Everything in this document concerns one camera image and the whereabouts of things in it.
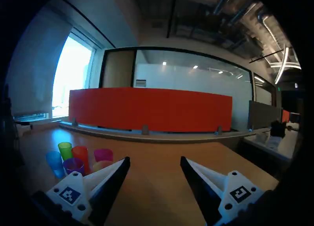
wooden table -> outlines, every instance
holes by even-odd
[[[277,180],[220,143],[156,144],[108,140],[60,128],[21,138],[25,167],[19,170],[29,194],[47,191],[57,182],[45,154],[62,141],[85,145],[92,165],[93,150],[113,150],[114,161],[126,156],[131,167],[108,215],[106,225],[205,225],[204,218],[180,167],[185,156],[227,174],[238,170],[262,190],[274,189]]]

orange plastic cup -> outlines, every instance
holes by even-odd
[[[81,159],[84,163],[85,174],[89,174],[91,169],[88,163],[88,149],[84,146],[76,146],[72,148],[72,154],[75,158]]]

orange partition panel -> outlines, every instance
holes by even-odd
[[[286,110],[282,110],[282,122],[289,122],[290,112]]]
[[[113,129],[229,131],[232,97],[155,88],[95,88],[70,91],[69,119]]]

window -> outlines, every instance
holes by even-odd
[[[69,115],[70,90],[89,87],[96,49],[70,33],[62,49],[53,83],[52,118]]]
[[[265,79],[254,74],[256,101],[270,106],[276,106],[276,89]]]
[[[28,115],[22,115],[22,116],[14,116],[13,117],[15,121],[39,121],[43,119],[49,118],[49,113],[38,113],[38,114],[28,114]]]

glass partition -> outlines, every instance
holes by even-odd
[[[256,101],[270,106],[276,106],[276,89],[265,79],[254,73]]]
[[[233,130],[247,130],[251,72],[211,57],[137,50],[133,86],[207,92],[232,97]]]

